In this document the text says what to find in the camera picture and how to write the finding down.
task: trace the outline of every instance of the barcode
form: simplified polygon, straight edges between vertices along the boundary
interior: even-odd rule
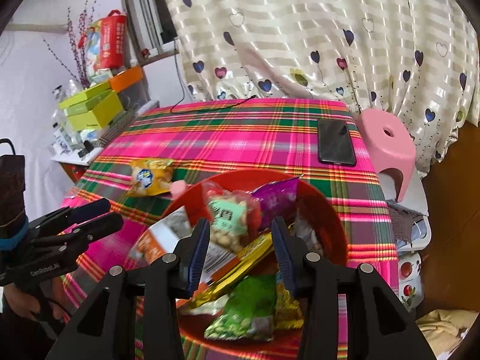
[[[208,276],[213,275],[234,257],[234,253],[210,242],[208,245],[207,256],[205,257],[205,264],[203,265],[203,273]]]

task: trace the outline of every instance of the apple print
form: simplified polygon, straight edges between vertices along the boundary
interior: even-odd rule
[[[408,278],[412,272],[413,269],[411,262],[404,262],[400,267],[400,275],[402,275],[403,278]]]
[[[412,286],[410,284],[407,284],[405,287],[403,287],[403,294],[405,296],[410,296],[412,293],[412,290],[413,290]]]

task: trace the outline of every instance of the smartphone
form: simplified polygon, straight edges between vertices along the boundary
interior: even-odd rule
[[[349,128],[342,120],[318,119],[318,160],[324,164],[357,164]]]

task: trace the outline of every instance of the purple snack package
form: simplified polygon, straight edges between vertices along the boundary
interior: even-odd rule
[[[262,185],[251,193],[260,202],[262,222],[259,231],[270,227],[277,215],[285,220],[295,215],[299,177]]]

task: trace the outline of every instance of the red gift bag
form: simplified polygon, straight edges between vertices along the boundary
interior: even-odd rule
[[[115,9],[100,23],[100,69],[115,69],[123,66],[123,36],[126,15]]]

